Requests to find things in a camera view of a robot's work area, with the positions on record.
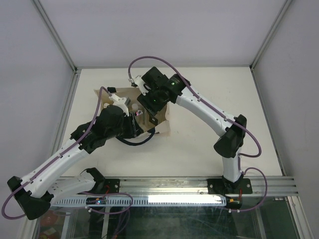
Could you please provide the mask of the cream canvas tote bag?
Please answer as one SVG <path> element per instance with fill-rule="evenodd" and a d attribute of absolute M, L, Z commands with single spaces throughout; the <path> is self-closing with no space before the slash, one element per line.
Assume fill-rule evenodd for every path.
<path fill-rule="evenodd" d="M 138 102 L 138 96 L 141 95 L 140 91 L 137 88 L 114 88 L 114 87 L 109 87 L 108 92 L 103 91 L 101 93 L 101 102 L 100 102 L 100 109 L 106 108 L 109 105 L 113 105 L 112 101 L 109 99 L 110 94 L 116 94 L 119 97 L 126 97 L 131 100 L 129 103 L 129 114 L 133 115 L 132 112 L 132 104 L 137 103 L 141 105 L 141 103 Z M 170 126 L 169 126 L 169 121 L 166 119 L 167 117 L 167 109 L 168 106 L 164 106 L 164 108 L 158 112 L 155 117 L 158 119 L 158 125 L 153 125 L 150 123 L 151 128 L 149 130 L 144 129 L 143 126 L 143 117 L 135 117 L 134 118 L 137 120 L 138 125 L 144 130 L 144 132 L 139 135 L 138 137 L 145 135 L 147 133 L 168 133 L 170 131 Z"/>

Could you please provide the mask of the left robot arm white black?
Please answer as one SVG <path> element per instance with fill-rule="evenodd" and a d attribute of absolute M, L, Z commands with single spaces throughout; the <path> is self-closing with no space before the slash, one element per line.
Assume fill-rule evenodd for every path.
<path fill-rule="evenodd" d="M 66 143 L 42 165 L 19 178 L 11 177 L 7 184 L 11 196 L 23 210 L 24 216 L 35 220 L 44 215 L 52 204 L 77 193 L 105 194 L 106 180 L 97 168 L 85 169 L 64 182 L 56 180 L 71 166 L 88 157 L 106 141 L 115 137 L 135 138 L 144 133 L 134 113 L 125 114 L 110 105 L 99 115 L 76 128 Z"/>

